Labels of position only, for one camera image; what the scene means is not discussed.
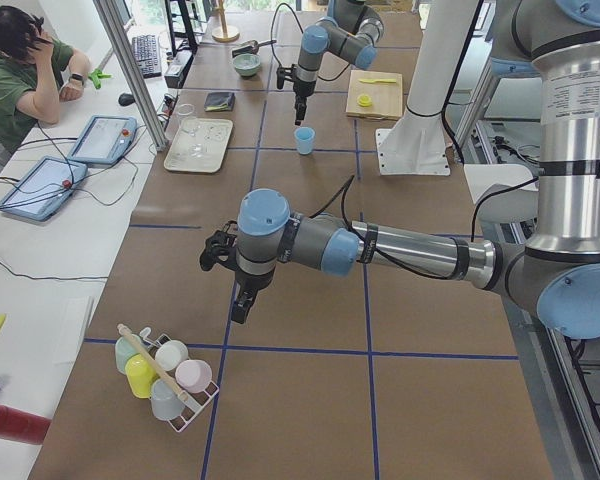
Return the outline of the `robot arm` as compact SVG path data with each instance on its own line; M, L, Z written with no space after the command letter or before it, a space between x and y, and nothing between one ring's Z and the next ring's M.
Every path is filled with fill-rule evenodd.
M442 147L443 110L481 1L434 2L405 112L377 146L381 174L429 174ZM302 34L292 65L296 119L304 120L325 52L367 69L385 28L363 1L329 1ZM327 213L293 212L271 189L241 202L227 262L240 287L231 320L244 323L278 262L346 276L354 260L437 280L464 280L509 298L573 339L600 337L600 1L498 1L491 64L496 75L540 76L541 151L535 232L524 245L410 232Z
M329 52L357 69L367 70L383 35L381 17L365 1L328 2L326 15L304 30L298 60L290 67L296 126L305 119L307 100L315 91L324 54Z

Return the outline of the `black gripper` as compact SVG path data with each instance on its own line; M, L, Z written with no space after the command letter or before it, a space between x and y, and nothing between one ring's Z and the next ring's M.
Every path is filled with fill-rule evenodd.
M273 276L274 270L261 275L247 273L243 270L237 271L235 277L236 282L239 285L239 292L231 307L232 322L238 324L246 323L258 293L271 284Z
M307 110L307 100L314 94L316 87L316 81L305 81L299 78L294 80L294 93L296 95L296 100L294 104L295 109L295 120L294 124L296 126L301 126L302 122L305 120L306 110Z

